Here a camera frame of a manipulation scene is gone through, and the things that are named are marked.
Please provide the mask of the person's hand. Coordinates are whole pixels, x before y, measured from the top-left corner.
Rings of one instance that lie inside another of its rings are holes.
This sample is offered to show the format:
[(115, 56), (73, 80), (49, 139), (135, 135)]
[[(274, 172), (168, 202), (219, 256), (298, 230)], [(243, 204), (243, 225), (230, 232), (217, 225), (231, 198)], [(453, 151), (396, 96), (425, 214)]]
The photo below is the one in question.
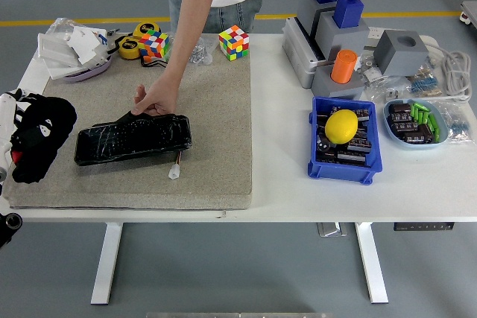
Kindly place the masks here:
[(131, 113), (152, 116), (175, 113), (180, 82), (180, 77), (163, 74), (148, 89), (139, 84)]

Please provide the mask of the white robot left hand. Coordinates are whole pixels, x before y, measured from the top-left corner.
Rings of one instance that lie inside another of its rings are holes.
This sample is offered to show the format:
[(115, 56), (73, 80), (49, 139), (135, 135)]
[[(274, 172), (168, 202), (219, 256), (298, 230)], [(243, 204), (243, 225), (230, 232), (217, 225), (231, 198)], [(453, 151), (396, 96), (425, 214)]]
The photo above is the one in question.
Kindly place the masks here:
[(1, 175), (10, 157), (21, 182), (38, 182), (57, 155), (60, 120), (55, 98), (21, 89), (1, 95)]

